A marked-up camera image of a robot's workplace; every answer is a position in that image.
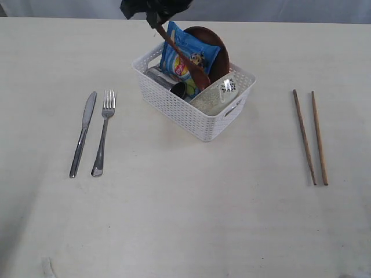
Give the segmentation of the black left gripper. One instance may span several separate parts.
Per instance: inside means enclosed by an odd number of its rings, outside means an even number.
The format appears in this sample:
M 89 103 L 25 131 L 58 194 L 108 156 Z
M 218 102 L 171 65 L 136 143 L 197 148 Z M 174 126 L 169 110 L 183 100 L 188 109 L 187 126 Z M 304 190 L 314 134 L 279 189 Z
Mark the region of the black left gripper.
M 192 0 L 123 0 L 119 8 L 128 20 L 135 14 L 145 13 L 147 23 L 155 29 L 191 4 Z

